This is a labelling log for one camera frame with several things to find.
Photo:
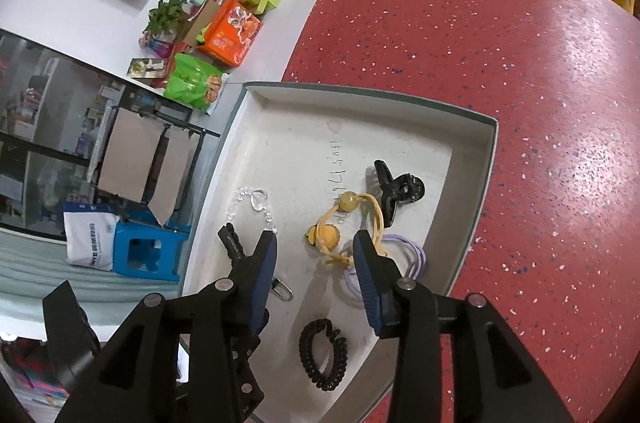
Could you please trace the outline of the black hair claw clip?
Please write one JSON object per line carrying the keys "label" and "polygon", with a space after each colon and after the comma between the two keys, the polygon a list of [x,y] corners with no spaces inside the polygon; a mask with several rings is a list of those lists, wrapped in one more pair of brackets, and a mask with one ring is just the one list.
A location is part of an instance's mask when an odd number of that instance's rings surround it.
{"label": "black hair claw clip", "polygon": [[394,177],[383,160],[374,161],[374,169],[381,195],[380,205],[384,227],[390,228],[395,221],[398,206],[414,203],[425,195],[425,185],[420,177],[405,173]]}

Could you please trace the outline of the white grey jewelry tray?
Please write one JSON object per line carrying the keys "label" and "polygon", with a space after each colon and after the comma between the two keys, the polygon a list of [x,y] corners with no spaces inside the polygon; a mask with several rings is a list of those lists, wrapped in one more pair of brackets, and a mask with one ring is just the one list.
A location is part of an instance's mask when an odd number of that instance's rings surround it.
{"label": "white grey jewelry tray", "polygon": [[[306,231],[344,191],[373,189],[373,164],[423,180],[424,197],[401,206],[393,232],[423,247],[421,282],[448,293],[471,247],[497,146],[498,123],[443,102],[303,84],[248,84],[230,113],[193,232],[181,290],[192,294],[227,276],[218,230],[231,223],[246,252],[268,224],[278,236],[277,277],[291,302],[268,301],[270,320],[250,367],[264,392],[257,422],[357,422],[393,380],[397,345],[378,339],[362,305],[306,242]],[[334,391],[308,379],[298,338],[326,318],[344,334],[346,375]]]}

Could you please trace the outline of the small black clip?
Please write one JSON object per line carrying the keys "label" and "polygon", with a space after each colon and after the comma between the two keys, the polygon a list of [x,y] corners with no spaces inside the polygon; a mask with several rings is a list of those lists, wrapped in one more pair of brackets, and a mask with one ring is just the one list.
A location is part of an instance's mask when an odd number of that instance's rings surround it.
{"label": "small black clip", "polygon": [[291,302],[294,299],[293,291],[277,277],[271,281],[271,292],[282,302]]}

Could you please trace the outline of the blue plastic stool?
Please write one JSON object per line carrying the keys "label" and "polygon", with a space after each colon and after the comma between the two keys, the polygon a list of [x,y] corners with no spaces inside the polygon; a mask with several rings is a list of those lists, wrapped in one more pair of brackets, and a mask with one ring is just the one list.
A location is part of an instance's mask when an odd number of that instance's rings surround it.
{"label": "blue plastic stool", "polygon": [[113,242],[113,270],[119,275],[177,283],[183,243],[182,231],[119,221]]}

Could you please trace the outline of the white plastic bag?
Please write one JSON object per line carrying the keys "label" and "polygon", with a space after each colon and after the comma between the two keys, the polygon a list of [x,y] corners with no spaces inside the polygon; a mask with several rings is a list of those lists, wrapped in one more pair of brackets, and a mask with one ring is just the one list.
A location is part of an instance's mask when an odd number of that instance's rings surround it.
{"label": "white plastic bag", "polygon": [[119,216],[111,206],[65,202],[63,221],[66,255],[70,265],[112,271]]}

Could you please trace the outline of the green snack bag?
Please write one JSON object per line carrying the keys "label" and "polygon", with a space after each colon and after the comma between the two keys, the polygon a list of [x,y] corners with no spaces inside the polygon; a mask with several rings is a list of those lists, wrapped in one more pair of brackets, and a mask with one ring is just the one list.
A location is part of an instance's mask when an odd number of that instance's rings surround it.
{"label": "green snack bag", "polygon": [[211,113],[217,107],[228,74],[188,54],[178,54],[174,61],[174,70],[168,76],[164,97]]}

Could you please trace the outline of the orange gift box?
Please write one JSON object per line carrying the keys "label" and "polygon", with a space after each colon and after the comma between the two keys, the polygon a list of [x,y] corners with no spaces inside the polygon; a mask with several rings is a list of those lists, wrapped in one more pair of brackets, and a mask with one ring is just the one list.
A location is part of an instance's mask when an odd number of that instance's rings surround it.
{"label": "orange gift box", "polygon": [[196,42],[208,57],[236,68],[242,65],[261,28],[262,22],[238,0],[224,0]]}

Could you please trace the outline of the green potted plant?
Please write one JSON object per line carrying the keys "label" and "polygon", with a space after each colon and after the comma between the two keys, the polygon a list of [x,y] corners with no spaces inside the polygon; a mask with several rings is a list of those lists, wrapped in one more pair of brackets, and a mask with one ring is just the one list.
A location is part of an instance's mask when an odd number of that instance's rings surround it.
{"label": "green potted plant", "polygon": [[189,15],[189,0],[159,0],[149,10],[145,32],[152,36],[177,33]]}

